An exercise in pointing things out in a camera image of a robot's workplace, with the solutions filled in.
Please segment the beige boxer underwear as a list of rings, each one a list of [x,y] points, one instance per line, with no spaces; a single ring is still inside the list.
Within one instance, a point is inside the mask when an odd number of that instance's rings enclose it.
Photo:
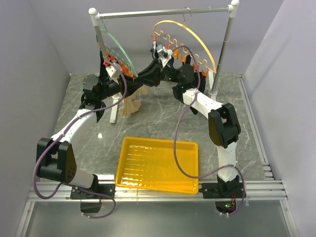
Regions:
[[[141,95],[147,95],[148,91],[147,89],[142,86],[138,88],[135,92],[133,92],[131,95],[123,99],[124,108],[122,110],[122,117],[125,118],[128,115],[135,113],[139,111],[139,108],[141,106],[141,98],[138,98],[138,96]]]

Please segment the green arched clip hanger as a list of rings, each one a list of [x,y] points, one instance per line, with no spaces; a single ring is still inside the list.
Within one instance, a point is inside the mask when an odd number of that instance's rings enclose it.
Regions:
[[[117,38],[112,33],[110,33],[105,26],[104,28],[101,28],[100,25],[96,26],[95,24],[96,23],[94,23],[93,27],[96,34],[96,42],[99,46],[99,50],[102,51],[104,62],[109,61],[112,63],[115,62],[120,64],[122,72],[127,77],[126,80],[128,81],[132,81],[132,74],[135,74],[135,76],[138,77],[138,72],[132,59],[130,58],[124,47],[121,45],[121,43],[117,40]],[[120,57],[120,55],[116,53],[114,49],[104,43],[102,35],[103,33],[115,43],[116,47],[119,49],[123,57]]]

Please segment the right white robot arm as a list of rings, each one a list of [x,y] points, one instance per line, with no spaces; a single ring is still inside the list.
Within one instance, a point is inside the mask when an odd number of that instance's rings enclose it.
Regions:
[[[241,127],[234,106],[222,104],[204,95],[206,76],[191,57],[187,56],[181,67],[174,68],[173,61],[163,66],[159,59],[134,78],[134,82],[146,86],[158,86],[162,80],[176,83],[173,87],[175,99],[187,105],[194,113],[201,113],[208,120],[209,137],[217,147],[219,169],[217,185],[210,192],[219,198],[232,198],[243,190],[242,175],[236,164],[236,147]]]

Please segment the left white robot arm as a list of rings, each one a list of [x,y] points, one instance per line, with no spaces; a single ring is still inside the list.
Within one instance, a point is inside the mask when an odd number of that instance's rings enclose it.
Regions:
[[[96,175],[77,167],[75,152],[80,139],[102,118],[104,111],[118,105],[144,85],[139,77],[88,75],[84,79],[81,105],[75,116],[58,133],[50,138],[41,138],[37,143],[36,164],[32,185],[41,199],[50,199],[56,193],[44,196],[37,187],[37,178],[57,181],[82,188],[87,198],[100,194]]]

